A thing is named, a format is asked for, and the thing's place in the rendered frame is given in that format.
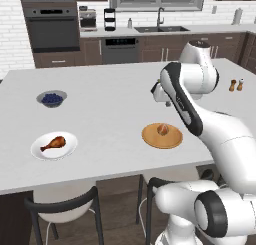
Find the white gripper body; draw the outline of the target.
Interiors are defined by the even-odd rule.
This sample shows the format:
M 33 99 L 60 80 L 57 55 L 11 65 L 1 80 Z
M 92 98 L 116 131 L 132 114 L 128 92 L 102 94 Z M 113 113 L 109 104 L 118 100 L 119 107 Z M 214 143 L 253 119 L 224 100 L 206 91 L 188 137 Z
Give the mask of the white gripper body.
M 171 100 L 168 94 L 164 91 L 160 81 L 157 81 L 151 89 L 151 93 L 156 102 L 164 102 L 166 107 L 171 106 Z

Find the brown onion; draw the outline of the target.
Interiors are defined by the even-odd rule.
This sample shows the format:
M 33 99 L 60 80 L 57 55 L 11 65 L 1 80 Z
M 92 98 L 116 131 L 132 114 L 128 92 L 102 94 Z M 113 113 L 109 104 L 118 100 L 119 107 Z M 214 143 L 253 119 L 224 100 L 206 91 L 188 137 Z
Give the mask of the brown onion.
M 168 132 L 169 132 L 168 125 L 165 124 L 165 123 L 160 124 L 160 125 L 157 127 L 157 132 L 158 132 L 158 134 L 161 135 L 161 136 L 167 135 Z

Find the grey bowl blue inside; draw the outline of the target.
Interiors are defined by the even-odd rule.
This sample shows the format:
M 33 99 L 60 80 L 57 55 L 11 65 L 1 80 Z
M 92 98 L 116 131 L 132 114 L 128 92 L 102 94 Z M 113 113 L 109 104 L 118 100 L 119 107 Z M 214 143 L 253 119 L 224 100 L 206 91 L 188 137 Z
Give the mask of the grey bowl blue inside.
M 37 96 L 37 101 L 48 108 L 59 107 L 67 98 L 67 93 L 60 90 L 46 91 Z

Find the brown chicken drumstick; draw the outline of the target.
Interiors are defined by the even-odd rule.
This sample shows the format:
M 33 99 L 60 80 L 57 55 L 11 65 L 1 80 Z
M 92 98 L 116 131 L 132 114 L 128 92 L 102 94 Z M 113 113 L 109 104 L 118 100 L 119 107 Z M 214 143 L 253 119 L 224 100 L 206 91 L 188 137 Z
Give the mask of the brown chicken drumstick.
M 55 137 L 50 143 L 48 143 L 46 146 L 42 146 L 40 150 L 44 152 L 47 149 L 52 148 L 62 148 L 66 145 L 66 140 L 63 136 L 57 136 Z

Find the brown lower cupboards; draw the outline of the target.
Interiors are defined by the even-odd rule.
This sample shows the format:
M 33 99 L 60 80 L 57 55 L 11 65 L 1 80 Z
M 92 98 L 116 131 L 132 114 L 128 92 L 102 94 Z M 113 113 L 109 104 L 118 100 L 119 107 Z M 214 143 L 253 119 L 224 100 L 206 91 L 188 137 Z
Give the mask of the brown lower cupboards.
M 36 68 L 101 65 L 101 39 L 81 38 L 79 51 L 34 53 L 33 58 Z
M 256 34 L 252 32 L 145 36 L 139 39 L 140 61 L 178 60 L 191 40 L 208 43 L 212 58 L 226 58 L 256 74 Z

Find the orange wooden plate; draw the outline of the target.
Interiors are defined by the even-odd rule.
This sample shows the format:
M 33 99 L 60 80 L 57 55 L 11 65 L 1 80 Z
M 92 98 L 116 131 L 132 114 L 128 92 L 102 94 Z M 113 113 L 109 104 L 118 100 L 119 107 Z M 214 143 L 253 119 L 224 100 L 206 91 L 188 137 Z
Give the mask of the orange wooden plate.
M 158 149 L 171 149 L 182 143 L 183 134 L 175 126 L 168 125 L 169 132 L 165 136 L 161 136 L 157 132 L 157 127 L 162 123 L 153 123 L 147 125 L 142 130 L 143 140 L 150 146 Z

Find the grey dishwasher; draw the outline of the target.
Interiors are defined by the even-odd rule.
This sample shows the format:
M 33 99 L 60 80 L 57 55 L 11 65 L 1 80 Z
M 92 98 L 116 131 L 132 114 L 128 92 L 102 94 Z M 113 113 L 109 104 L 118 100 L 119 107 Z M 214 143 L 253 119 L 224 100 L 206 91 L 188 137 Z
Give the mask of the grey dishwasher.
M 137 63 L 139 40 L 135 37 L 103 39 L 101 51 L 103 64 Z

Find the dark sink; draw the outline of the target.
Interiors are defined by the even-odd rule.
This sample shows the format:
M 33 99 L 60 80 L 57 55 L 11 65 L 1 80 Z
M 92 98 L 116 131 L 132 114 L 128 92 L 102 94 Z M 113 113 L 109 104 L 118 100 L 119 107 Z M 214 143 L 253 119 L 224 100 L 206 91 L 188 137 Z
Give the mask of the dark sink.
M 135 27 L 139 33 L 154 33 L 154 32 L 185 32 L 190 31 L 183 26 L 162 26 L 162 27 Z

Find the dark tap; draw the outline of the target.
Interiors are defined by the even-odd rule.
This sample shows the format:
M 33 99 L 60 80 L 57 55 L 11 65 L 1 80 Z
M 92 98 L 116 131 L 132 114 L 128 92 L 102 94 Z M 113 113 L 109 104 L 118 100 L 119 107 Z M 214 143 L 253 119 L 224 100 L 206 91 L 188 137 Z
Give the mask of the dark tap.
M 158 9 L 158 16 L 157 16 L 157 27 L 160 27 L 161 24 L 164 24 L 164 18 L 161 18 L 161 13 L 164 11 L 165 9 L 163 7 L 160 7 Z

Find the silver coffee machine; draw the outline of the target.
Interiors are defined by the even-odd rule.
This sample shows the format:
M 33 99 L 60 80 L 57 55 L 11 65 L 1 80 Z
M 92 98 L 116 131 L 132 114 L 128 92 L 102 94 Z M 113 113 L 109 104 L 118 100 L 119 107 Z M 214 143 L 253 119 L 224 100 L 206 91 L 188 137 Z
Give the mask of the silver coffee machine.
M 94 9 L 80 10 L 79 23 L 82 32 L 96 31 L 96 11 Z

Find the white paper towel roll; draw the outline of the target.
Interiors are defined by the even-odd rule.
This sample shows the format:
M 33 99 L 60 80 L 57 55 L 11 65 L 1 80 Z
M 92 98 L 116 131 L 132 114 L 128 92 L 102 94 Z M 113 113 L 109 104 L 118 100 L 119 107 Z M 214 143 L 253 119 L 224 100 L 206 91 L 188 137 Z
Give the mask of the white paper towel roll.
M 232 21 L 233 25 L 239 25 L 240 24 L 242 14 L 243 14 L 243 10 L 241 8 L 238 8 L 238 9 L 235 10 L 233 21 Z

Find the white plate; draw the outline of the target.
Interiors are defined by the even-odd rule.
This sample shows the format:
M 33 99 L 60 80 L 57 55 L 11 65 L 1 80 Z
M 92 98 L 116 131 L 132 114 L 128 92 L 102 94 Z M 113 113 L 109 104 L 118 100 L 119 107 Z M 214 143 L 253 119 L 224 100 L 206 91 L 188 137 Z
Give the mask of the white plate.
M 55 137 L 63 136 L 66 140 L 66 145 L 62 148 L 47 149 L 44 152 L 40 150 L 42 146 L 46 146 Z M 75 135 L 69 132 L 51 132 L 37 138 L 31 145 L 31 154 L 40 160 L 57 160 L 62 159 L 74 152 L 78 145 L 78 140 Z

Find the white chair black frame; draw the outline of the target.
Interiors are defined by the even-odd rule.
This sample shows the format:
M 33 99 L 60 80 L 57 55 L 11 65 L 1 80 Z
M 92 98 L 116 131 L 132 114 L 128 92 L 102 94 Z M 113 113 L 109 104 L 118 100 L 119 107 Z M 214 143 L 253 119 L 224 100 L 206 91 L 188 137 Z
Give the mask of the white chair black frame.
M 176 166 L 160 170 L 145 171 L 139 177 L 138 199 L 136 208 L 136 223 L 142 225 L 145 235 L 145 245 L 151 245 L 151 216 L 152 200 L 157 189 L 169 182 L 195 181 L 199 179 L 199 174 L 195 166 Z M 146 221 L 141 215 L 141 206 L 146 202 Z
M 75 181 L 41 186 L 33 191 L 33 198 L 24 199 L 32 218 L 37 245 L 48 245 L 49 229 L 58 239 L 56 225 L 72 222 L 87 211 L 95 216 L 99 245 L 104 245 L 98 189 L 95 181 Z

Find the black wall oven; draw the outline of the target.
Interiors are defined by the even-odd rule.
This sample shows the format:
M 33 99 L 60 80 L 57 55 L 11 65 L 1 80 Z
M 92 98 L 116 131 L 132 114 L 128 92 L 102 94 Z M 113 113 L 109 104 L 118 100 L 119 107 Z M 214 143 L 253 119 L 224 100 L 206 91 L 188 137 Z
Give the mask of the black wall oven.
M 25 8 L 24 17 L 33 53 L 80 50 L 75 5 Z

